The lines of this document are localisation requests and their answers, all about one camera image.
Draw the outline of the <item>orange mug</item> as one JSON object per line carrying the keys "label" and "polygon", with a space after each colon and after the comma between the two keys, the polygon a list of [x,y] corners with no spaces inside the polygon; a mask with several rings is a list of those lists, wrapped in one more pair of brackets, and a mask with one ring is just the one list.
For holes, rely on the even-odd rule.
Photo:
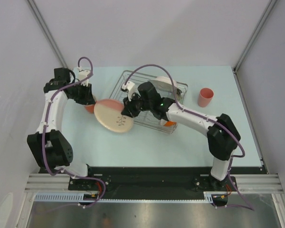
{"label": "orange mug", "polygon": [[94,104],[85,105],[84,107],[85,107],[85,109],[86,109],[89,113],[91,113],[91,114],[94,113],[94,108],[95,108],[95,105],[94,105]]}

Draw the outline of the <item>white fluted plate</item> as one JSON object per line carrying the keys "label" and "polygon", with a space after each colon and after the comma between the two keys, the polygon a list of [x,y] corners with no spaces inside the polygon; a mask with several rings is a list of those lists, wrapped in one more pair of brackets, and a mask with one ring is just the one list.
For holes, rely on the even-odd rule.
{"label": "white fluted plate", "polygon": [[176,81],[173,79],[173,83],[172,83],[169,77],[159,76],[154,79],[150,79],[148,81],[151,82],[156,89],[164,91],[164,92],[172,93],[174,90],[177,89]]}

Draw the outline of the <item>pink beige leaf plate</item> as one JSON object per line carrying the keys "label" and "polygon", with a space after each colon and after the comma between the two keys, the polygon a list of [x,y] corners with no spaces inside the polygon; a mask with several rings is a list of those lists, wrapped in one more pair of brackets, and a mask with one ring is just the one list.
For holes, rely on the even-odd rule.
{"label": "pink beige leaf plate", "polygon": [[103,99],[96,102],[94,114],[97,121],[106,129],[115,133],[126,133],[134,125],[133,118],[122,115],[124,105],[114,99]]}

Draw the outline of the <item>green floral ceramic bowl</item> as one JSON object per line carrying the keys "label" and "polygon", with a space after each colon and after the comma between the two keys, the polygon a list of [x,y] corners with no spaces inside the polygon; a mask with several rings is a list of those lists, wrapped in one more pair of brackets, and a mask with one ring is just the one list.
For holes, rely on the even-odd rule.
{"label": "green floral ceramic bowl", "polygon": [[182,91],[180,89],[176,89],[176,99],[180,101],[182,99]]}

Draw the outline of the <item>orange bowl white inside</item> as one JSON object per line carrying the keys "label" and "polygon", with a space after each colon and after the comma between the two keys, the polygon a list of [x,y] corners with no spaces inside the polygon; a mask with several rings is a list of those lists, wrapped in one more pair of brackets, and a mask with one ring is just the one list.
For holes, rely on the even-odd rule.
{"label": "orange bowl white inside", "polygon": [[163,120],[163,119],[160,121],[160,125],[161,126],[165,126],[165,127],[174,126],[176,124],[177,124],[176,122],[166,121],[166,120]]}

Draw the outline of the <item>pink plastic cup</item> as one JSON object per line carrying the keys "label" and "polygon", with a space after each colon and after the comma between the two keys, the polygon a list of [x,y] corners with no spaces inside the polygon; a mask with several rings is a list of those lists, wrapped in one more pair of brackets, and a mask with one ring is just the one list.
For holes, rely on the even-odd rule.
{"label": "pink plastic cup", "polygon": [[202,88],[199,92],[198,105],[200,107],[206,107],[211,102],[213,96],[213,90],[210,88]]}

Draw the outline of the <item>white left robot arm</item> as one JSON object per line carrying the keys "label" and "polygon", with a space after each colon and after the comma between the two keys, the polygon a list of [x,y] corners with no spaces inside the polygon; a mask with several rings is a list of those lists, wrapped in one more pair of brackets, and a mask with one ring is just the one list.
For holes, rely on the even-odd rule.
{"label": "white left robot arm", "polygon": [[56,68],[52,78],[43,88],[45,106],[36,133],[27,136],[28,146],[39,167],[52,176],[64,172],[79,178],[85,190],[95,186],[95,177],[88,174],[88,165],[74,158],[71,144],[62,134],[62,120],[68,100],[80,105],[94,105],[92,85],[88,82],[93,71],[78,69],[76,75],[68,68]]}

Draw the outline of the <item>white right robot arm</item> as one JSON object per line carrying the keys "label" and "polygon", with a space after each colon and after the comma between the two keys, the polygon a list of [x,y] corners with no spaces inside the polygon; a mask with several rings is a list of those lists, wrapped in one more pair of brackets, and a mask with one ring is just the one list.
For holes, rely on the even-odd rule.
{"label": "white right robot arm", "polygon": [[176,122],[204,135],[214,157],[209,184],[214,190],[226,186],[231,157],[241,139],[228,115],[209,116],[181,106],[175,99],[162,97],[151,82],[136,87],[128,81],[122,84],[121,90],[127,94],[123,99],[122,115],[134,118],[140,112],[149,111],[158,120]]}

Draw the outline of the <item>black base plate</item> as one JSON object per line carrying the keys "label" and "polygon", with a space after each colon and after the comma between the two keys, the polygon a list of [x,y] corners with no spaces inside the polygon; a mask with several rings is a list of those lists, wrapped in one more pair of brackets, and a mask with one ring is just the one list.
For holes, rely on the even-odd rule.
{"label": "black base plate", "polygon": [[226,200],[236,185],[234,177],[211,177],[209,167],[88,167],[86,178],[69,176],[66,193],[95,194],[99,202],[211,202],[213,195]]}

